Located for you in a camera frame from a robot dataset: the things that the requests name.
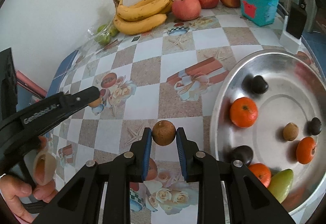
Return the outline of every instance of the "silver plate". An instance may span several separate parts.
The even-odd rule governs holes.
[[[269,88],[265,94],[250,92],[250,80],[261,75]],[[234,100],[252,98],[259,116],[249,128],[232,124],[229,109]],[[307,165],[296,161],[295,149],[307,136],[306,123],[318,117],[322,132],[313,136],[317,142],[314,159]],[[253,163],[263,163],[272,173],[291,168],[292,189],[282,205],[290,214],[300,210],[325,180],[326,172],[326,87],[312,69],[292,54],[279,50],[255,52],[242,59],[225,78],[217,96],[210,128],[211,153],[222,161],[240,145],[254,151]],[[283,139],[283,127],[293,122],[299,136],[292,142]]]

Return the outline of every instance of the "metal screw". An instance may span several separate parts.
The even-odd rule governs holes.
[[[134,154],[131,151],[127,151],[123,154],[123,156],[125,158],[132,158],[134,156]]]
[[[235,167],[242,167],[242,165],[243,165],[243,163],[242,163],[242,161],[240,161],[240,160],[235,160],[234,162],[233,162],[233,165],[235,166]]]
[[[88,160],[86,163],[87,167],[93,167],[95,165],[95,161],[94,160]]]
[[[196,152],[196,156],[197,156],[198,158],[203,158],[203,157],[206,156],[206,154],[205,154],[205,152],[203,152],[203,151],[197,151],[197,152]]]

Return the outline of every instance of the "white charger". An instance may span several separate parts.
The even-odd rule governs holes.
[[[297,54],[299,47],[301,46],[301,38],[297,39],[290,33],[286,31],[287,21],[289,17],[286,15],[284,17],[283,31],[280,38],[280,44],[285,47],[292,54]]]

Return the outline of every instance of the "teal box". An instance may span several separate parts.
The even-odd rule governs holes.
[[[242,15],[258,26],[274,23],[278,0],[241,0]]]

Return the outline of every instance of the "table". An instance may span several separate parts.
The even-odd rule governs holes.
[[[103,100],[99,107],[86,107],[50,132],[48,150],[57,159],[57,189],[87,160],[103,163],[128,151],[145,127],[153,128],[162,119],[176,128],[184,127],[188,139],[210,152],[211,114],[224,78],[238,61],[255,51],[285,50],[279,44],[283,21],[276,14],[273,24],[257,27],[240,9],[219,4],[203,9],[192,21],[182,22],[170,14],[150,32],[136,36],[120,33],[105,48],[94,41],[80,47],[56,89],[74,94],[96,86]],[[302,45],[296,56],[320,75],[318,62],[307,47]],[[194,71],[187,70],[210,58],[213,70],[205,69],[207,62],[201,66],[205,74],[192,75]],[[137,192],[131,189],[131,222],[197,223],[198,183],[184,182],[175,141],[166,147],[153,142],[151,158],[158,175],[141,183]],[[305,223],[325,189],[323,185],[306,207],[292,216],[296,223]]]

